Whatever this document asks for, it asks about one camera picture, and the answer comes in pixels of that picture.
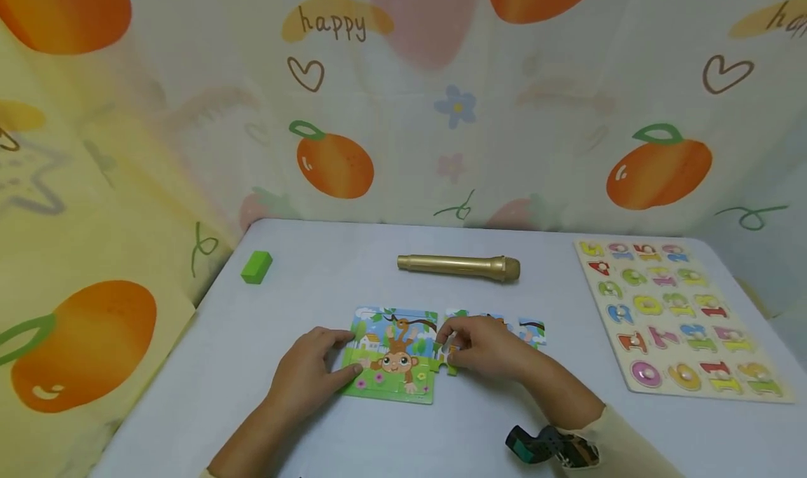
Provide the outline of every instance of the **pink flower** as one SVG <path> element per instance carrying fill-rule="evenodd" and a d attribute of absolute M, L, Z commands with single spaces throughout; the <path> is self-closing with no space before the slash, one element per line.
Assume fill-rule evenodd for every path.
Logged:
<path fill-rule="evenodd" d="M 462 154 L 440 156 L 437 159 L 437 175 L 449 177 L 451 184 L 456 184 L 459 176 L 463 173 L 465 173 L 465 166 L 462 165 Z"/>

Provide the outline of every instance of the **jigsaw puzzle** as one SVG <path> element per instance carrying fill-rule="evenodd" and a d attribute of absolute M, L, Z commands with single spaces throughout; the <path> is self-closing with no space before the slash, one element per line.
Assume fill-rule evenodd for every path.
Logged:
<path fill-rule="evenodd" d="M 446 318 L 463 315 L 489 315 L 531 346 L 546 345 L 544 324 L 540 320 L 524 317 L 511 320 L 498 313 L 446 310 Z M 436 312 L 372 306 L 357 308 L 350 326 L 356 336 L 346 346 L 342 367 L 358 362 L 364 371 L 342 393 L 431 404 L 434 377 L 440 372 L 440 366 L 445 364 L 450 376 L 457 375 L 457 368 L 446 362 L 447 356 L 458 350 L 457 346 L 449 343 L 444 347 L 435 341 L 441 324 Z"/>
<path fill-rule="evenodd" d="M 578 239 L 574 248 L 628 389 L 794 402 L 683 240 Z"/>

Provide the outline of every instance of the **curtain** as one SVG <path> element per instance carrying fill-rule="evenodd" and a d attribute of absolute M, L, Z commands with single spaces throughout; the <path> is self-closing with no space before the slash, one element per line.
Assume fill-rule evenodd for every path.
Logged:
<path fill-rule="evenodd" d="M 807 0 L 0 20 L 4 476 L 85 476 L 262 217 L 697 235 L 768 317 L 803 306 Z"/>

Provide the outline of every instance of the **black object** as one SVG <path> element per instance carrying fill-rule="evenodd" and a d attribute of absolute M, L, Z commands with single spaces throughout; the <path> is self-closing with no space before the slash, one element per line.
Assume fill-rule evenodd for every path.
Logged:
<path fill-rule="evenodd" d="M 504 441 L 522 462 L 537 464 L 557 457 L 563 467 L 591 467 L 600 463 L 600 452 L 582 437 L 563 435 L 547 425 L 536 437 L 527 434 L 520 425 L 513 427 Z"/>

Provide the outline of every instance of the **blue flower print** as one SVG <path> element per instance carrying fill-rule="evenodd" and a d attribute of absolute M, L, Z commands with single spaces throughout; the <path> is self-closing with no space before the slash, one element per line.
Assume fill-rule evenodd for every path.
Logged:
<path fill-rule="evenodd" d="M 471 93 L 460 94 L 457 86 L 446 87 L 446 96 L 447 100 L 434 102 L 434 109 L 449 116 L 449 128 L 455 129 L 460 120 L 467 123 L 476 121 L 476 97 Z"/>

